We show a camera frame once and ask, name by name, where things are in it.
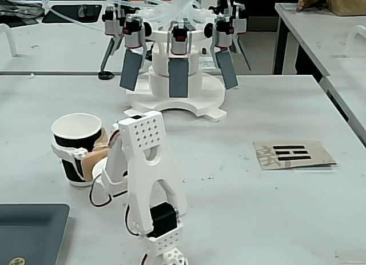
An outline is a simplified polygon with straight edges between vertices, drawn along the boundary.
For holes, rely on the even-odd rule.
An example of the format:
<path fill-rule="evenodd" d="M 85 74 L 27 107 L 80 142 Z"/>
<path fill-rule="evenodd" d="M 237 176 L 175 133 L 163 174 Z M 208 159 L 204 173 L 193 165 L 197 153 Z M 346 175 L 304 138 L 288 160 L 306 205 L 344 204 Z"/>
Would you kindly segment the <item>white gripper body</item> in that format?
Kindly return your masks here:
<path fill-rule="evenodd" d="M 91 201 L 113 201 L 127 193 L 127 161 L 125 158 L 103 158 L 92 170 Z"/>

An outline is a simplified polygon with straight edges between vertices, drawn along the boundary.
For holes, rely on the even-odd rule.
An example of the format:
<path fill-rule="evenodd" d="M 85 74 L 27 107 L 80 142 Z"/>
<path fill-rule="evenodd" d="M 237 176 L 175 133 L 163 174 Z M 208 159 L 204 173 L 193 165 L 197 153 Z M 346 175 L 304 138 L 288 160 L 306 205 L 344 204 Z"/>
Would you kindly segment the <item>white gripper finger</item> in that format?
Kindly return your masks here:
<path fill-rule="evenodd" d="M 70 162 L 73 165 L 79 178 L 81 180 L 85 180 L 85 178 L 83 177 L 82 171 L 79 171 L 79 169 L 77 168 L 76 161 L 81 161 L 88 154 L 87 149 L 62 147 L 62 146 L 57 145 L 56 143 L 51 144 L 51 149 L 52 149 L 53 153 L 57 157 L 59 157 L 59 159 Z"/>

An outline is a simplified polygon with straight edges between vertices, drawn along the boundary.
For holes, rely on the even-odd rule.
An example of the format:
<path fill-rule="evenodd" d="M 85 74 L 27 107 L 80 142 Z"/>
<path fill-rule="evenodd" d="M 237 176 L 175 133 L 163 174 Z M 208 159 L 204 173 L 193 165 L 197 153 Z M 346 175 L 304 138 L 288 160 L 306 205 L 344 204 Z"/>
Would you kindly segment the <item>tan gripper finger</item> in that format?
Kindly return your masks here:
<path fill-rule="evenodd" d="M 83 172 L 84 180 L 92 181 L 92 170 L 97 162 L 106 158 L 109 152 L 109 137 L 106 130 L 101 128 L 101 135 L 92 144 L 91 151 L 89 151 L 85 157 L 81 159 L 81 168 Z"/>

